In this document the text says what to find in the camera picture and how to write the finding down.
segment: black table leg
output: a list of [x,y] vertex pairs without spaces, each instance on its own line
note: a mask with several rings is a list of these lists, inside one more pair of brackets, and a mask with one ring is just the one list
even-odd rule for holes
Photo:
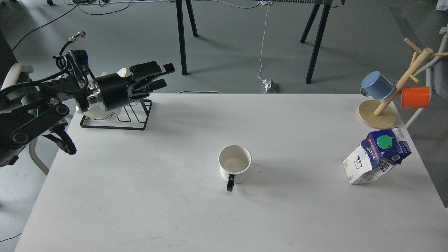
[[185,0],[185,3],[187,4],[188,16],[190,17],[190,24],[191,29],[193,30],[193,36],[197,37],[198,30],[196,29],[196,22],[194,21],[193,7],[191,7],[191,0]]
[[177,9],[177,28],[179,29],[179,48],[181,50],[182,75],[188,75],[187,59],[185,55],[185,35],[184,35],[184,18],[182,15],[182,0],[176,0],[176,9]]
[[320,18],[319,29],[317,30],[316,42],[314,43],[313,54],[311,55],[310,66],[308,67],[308,73],[306,74],[306,83],[311,83],[313,77],[314,66],[316,65],[317,55],[319,54],[320,43],[322,42],[323,31],[327,23],[328,13],[330,12],[331,4],[324,4],[322,17]]
[[313,25],[314,18],[316,17],[317,11],[319,10],[320,4],[314,4],[313,10],[311,11],[310,18],[306,23],[305,30],[303,31],[302,38],[300,39],[300,43],[305,43],[305,39],[308,36],[308,32],[310,32],[311,26]]

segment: milk carton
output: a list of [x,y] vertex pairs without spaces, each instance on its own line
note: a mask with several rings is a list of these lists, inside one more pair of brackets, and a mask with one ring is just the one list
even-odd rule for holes
[[379,179],[411,154],[399,127],[370,132],[342,162],[350,184]]

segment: blue mug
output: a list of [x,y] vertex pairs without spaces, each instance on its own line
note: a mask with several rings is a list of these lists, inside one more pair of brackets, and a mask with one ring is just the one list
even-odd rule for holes
[[392,94],[395,85],[388,81],[379,71],[367,75],[361,83],[363,96],[372,96],[374,100],[383,100]]

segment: orange mug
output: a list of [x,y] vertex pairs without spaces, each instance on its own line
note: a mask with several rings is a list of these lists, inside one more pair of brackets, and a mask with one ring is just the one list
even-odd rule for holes
[[425,109],[429,103],[429,87],[405,87],[401,90],[402,109]]

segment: mug handle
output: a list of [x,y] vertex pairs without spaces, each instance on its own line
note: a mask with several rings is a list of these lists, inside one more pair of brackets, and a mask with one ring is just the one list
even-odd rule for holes
[[234,180],[235,180],[235,174],[229,174],[227,181],[227,191],[233,191],[233,185],[235,184]]
[[367,90],[365,90],[365,88],[361,87],[361,89],[359,90],[359,92],[363,95],[363,96],[369,96],[369,93],[367,92]]

